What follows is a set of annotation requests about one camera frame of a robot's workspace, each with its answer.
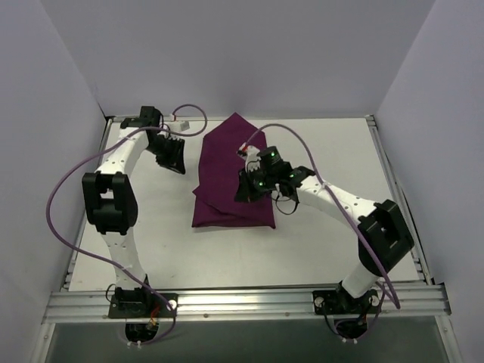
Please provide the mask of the purple surgical cloth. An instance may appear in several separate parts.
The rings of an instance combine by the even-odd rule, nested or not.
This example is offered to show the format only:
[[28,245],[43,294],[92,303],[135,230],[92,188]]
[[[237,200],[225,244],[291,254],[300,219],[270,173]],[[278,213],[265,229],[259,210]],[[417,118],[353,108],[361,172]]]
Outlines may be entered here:
[[233,113],[204,135],[198,164],[199,185],[193,190],[196,197],[194,228],[275,228],[269,197],[255,203],[234,200],[239,185],[238,172],[244,168],[244,160],[237,155],[237,150],[254,132],[254,125]]

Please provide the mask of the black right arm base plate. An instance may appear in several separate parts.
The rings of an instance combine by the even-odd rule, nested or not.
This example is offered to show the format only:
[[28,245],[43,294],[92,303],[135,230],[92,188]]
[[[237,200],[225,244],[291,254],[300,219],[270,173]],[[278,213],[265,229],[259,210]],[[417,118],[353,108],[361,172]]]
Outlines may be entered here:
[[359,298],[352,297],[343,288],[335,290],[315,290],[312,292],[313,308],[316,315],[364,315],[375,313],[379,305],[378,292],[367,291]]

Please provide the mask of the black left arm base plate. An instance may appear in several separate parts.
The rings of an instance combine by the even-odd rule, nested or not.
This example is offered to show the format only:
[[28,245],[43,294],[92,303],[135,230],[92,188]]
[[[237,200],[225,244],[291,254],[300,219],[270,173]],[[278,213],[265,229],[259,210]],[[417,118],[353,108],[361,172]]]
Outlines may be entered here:
[[175,306],[169,309],[150,291],[116,289],[107,316],[112,319],[173,318],[177,315],[176,310]]

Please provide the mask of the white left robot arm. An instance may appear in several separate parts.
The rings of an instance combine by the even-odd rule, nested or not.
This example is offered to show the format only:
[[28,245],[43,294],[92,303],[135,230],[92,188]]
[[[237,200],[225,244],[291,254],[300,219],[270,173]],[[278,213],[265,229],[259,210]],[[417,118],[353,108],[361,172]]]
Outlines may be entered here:
[[139,116],[121,122],[117,140],[122,144],[107,155],[95,172],[82,177],[82,191],[88,222],[101,234],[115,268],[113,303],[135,317],[144,317],[157,305],[155,296],[137,281],[148,283],[134,239],[138,203],[130,182],[141,154],[148,151],[159,166],[185,174],[185,140],[177,135],[155,131],[184,132],[190,126],[171,116],[168,122],[155,107],[143,106]]

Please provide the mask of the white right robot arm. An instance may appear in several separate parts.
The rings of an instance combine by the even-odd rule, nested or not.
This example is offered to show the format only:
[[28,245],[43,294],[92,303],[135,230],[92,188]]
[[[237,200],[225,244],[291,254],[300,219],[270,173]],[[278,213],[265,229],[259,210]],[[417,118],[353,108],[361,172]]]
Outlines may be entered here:
[[314,170],[292,167],[276,147],[260,150],[242,145],[235,200],[255,203],[263,197],[286,197],[296,205],[323,212],[352,229],[358,238],[358,263],[340,283],[336,303],[344,312],[355,311],[363,296],[414,248],[414,239],[397,203],[378,203],[351,194],[318,179]]

